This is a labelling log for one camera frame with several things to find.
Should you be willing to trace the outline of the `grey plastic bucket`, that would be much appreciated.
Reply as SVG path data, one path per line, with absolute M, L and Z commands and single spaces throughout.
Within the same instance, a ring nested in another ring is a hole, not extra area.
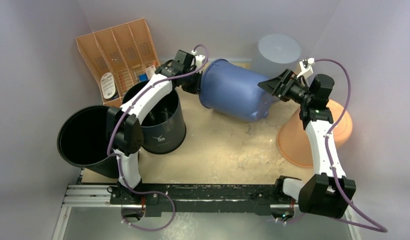
M 292 37 L 274 33 L 262 37 L 250 63 L 250 70 L 274 78 L 285 69 L 293 70 L 302 53 Z

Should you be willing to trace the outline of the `blue plastic bucket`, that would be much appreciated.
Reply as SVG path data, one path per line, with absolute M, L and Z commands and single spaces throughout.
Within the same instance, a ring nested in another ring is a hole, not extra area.
M 220 58 L 204 71 L 199 100 L 206 108 L 245 122 L 256 122 L 268 116 L 273 103 L 273 96 L 258 86 L 268 79 Z

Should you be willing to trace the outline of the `orange plastic bucket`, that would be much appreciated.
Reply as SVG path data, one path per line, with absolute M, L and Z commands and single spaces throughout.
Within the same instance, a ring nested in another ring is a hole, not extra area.
M 277 134 L 277 145 L 282 156 L 290 163 L 312 168 L 313 159 L 311 146 L 299 118 L 297 108 L 290 119 L 280 128 Z M 340 148 L 351 136 L 353 131 L 352 118 L 348 112 L 344 114 L 339 124 L 334 128 L 336 148 Z

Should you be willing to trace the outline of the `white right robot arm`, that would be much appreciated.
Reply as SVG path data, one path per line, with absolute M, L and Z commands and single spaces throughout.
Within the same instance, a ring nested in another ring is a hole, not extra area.
M 283 102 L 300 105 L 299 118 L 308 137 L 314 174 L 307 181 L 281 176 L 276 180 L 274 199 L 284 204 L 294 199 L 301 212 L 340 219 L 356 192 L 356 183 L 346 177 L 334 141 L 336 126 L 328 108 L 335 85 L 332 77 L 317 74 L 310 86 L 304 77 L 287 69 L 278 77 L 261 81 L 258 87 Z

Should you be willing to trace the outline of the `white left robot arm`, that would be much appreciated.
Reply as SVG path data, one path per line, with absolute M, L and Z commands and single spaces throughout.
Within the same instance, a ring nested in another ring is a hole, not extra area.
M 159 66 L 149 82 L 121 107 L 110 107 L 106 115 L 106 131 L 109 136 L 107 154 L 116 157 L 118 181 L 126 187 L 122 197 L 134 205 L 142 198 L 138 169 L 138 151 L 144 142 L 141 124 L 147 114 L 175 87 L 188 85 L 194 74 L 199 73 L 208 61 L 208 55 L 197 50 L 179 50 L 174 59 Z

